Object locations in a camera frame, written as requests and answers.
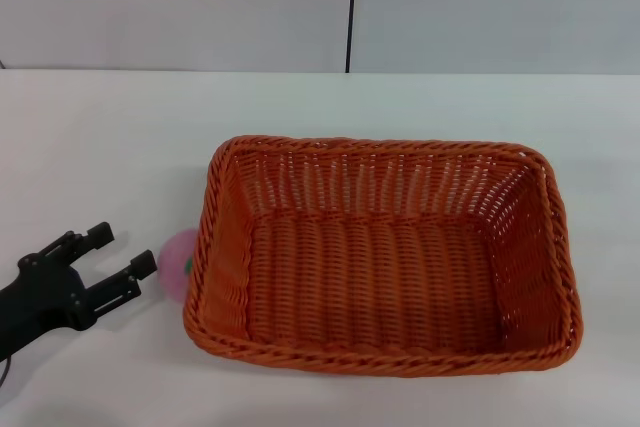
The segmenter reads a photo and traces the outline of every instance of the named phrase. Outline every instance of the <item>white wall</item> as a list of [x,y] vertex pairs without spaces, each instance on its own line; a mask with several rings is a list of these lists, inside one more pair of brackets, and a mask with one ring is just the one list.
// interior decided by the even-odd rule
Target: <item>white wall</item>
[[356,0],[352,71],[640,73],[640,0]]
[[0,0],[7,67],[344,69],[349,0]]

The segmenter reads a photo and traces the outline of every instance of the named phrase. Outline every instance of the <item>basket rim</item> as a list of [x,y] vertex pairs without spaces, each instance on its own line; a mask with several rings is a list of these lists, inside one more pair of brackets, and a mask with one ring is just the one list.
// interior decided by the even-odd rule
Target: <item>basket rim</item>
[[245,360],[270,366],[291,367],[303,370],[323,371],[328,363],[339,367],[344,373],[388,375],[459,375],[464,373],[507,372],[514,370],[543,370],[569,360],[577,351],[583,334],[580,301],[571,266],[568,249],[568,232],[564,203],[560,197],[553,169],[537,151],[520,144],[479,141],[398,141],[355,140],[348,138],[293,139],[274,136],[240,136],[222,144],[216,151],[209,167],[205,207],[201,217],[200,231],[207,223],[209,231],[217,227],[217,203],[225,187],[225,173],[232,158],[243,151],[269,151],[296,153],[354,153],[380,151],[384,154],[421,154],[452,157],[478,155],[517,162],[532,169],[538,176],[542,189],[542,208],[545,217],[547,250],[552,264],[552,281],[562,309],[562,333],[556,342],[538,349],[496,353],[434,352],[425,355],[374,355],[356,352],[332,353],[325,350],[309,350],[303,347],[287,347],[278,344],[262,344],[251,340],[223,335],[210,330],[204,322],[201,299],[206,286],[203,285],[206,259],[211,254],[212,239],[198,236],[190,287],[185,303],[183,319],[185,329],[201,348],[228,358]]

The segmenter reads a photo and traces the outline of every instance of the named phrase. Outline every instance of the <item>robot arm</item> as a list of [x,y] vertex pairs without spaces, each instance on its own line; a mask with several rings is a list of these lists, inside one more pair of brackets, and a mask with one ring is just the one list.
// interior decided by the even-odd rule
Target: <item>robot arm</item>
[[113,241],[108,223],[87,235],[67,232],[18,262],[18,277],[0,290],[0,362],[60,327],[86,330],[99,317],[140,295],[138,280],[157,270],[147,250],[111,277],[86,288],[71,264]]

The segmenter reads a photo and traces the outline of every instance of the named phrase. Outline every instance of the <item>orange wicker basket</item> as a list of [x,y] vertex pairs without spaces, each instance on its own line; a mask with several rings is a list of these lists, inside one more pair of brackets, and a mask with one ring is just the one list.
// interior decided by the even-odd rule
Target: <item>orange wicker basket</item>
[[582,337],[553,171],[519,145],[238,137],[210,165],[185,327],[271,367],[544,370]]

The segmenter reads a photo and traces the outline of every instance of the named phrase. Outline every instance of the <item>wicker basket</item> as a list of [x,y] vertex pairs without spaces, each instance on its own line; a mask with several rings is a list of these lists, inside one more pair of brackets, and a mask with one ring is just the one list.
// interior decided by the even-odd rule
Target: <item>wicker basket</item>
[[544,370],[582,337],[553,171],[519,145],[238,137],[184,310],[206,351],[401,377]]

